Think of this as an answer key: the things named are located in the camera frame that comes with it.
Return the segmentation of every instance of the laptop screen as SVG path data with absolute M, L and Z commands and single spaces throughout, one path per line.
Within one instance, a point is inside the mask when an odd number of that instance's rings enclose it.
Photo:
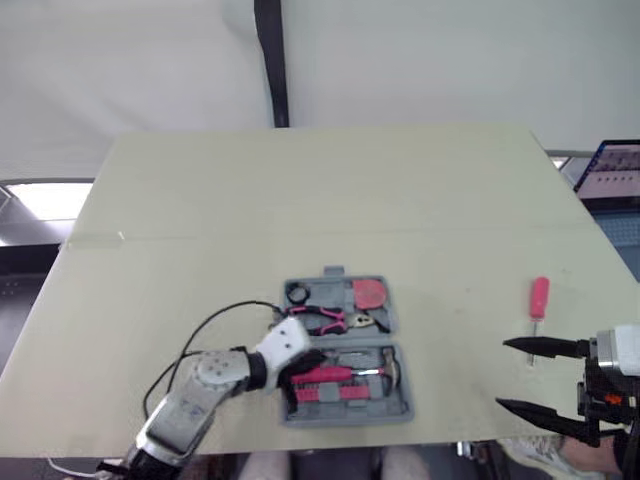
M 592 211 L 640 209 L 640 140 L 602 142 L 575 189 Z

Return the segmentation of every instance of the black pole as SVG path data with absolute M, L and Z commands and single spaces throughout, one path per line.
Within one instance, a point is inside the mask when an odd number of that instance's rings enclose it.
M 254 0 L 253 12 L 271 91 L 273 125 L 275 128 L 287 128 L 289 127 L 289 100 L 280 0 Z

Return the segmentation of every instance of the wire cutters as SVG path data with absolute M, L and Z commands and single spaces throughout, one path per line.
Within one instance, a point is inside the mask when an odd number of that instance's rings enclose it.
M 314 314 L 320 315 L 333 320 L 329 325 L 310 330 L 309 334 L 314 336 L 327 335 L 335 333 L 341 335 L 346 333 L 350 328 L 368 327 L 376 323 L 375 319 L 364 313 L 345 314 L 341 308 L 325 308 L 315 305 L 302 305 L 299 307 L 287 308 L 285 315 Z

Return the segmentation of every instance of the beige table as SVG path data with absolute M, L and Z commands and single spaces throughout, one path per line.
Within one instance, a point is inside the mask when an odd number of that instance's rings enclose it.
M 140 400 L 203 317 L 278 301 L 329 264 L 382 274 L 399 314 L 415 420 L 288 429 L 279 395 L 226 403 L 202 452 L 486 439 L 537 430 L 494 397 L 575 414 L 581 365 L 501 346 L 528 334 L 531 279 L 551 278 L 542 334 L 638 320 L 638 285 L 535 139 L 504 125 L 121 138 L 0 381 L 0 455 L 119 455 Z M 244 309 L 196 346 L 253 345 Z

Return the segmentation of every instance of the shoe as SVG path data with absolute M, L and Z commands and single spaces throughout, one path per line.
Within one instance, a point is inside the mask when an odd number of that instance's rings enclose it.
M 537 468 L 553 478 L 588 478 L 592 480 L 606 477 L 598 472 L 584 472 L 573 468 L 560 454 L 563 437 L 560 435 L 512 437 L 498 440 L 505 453 L 515 462 Z

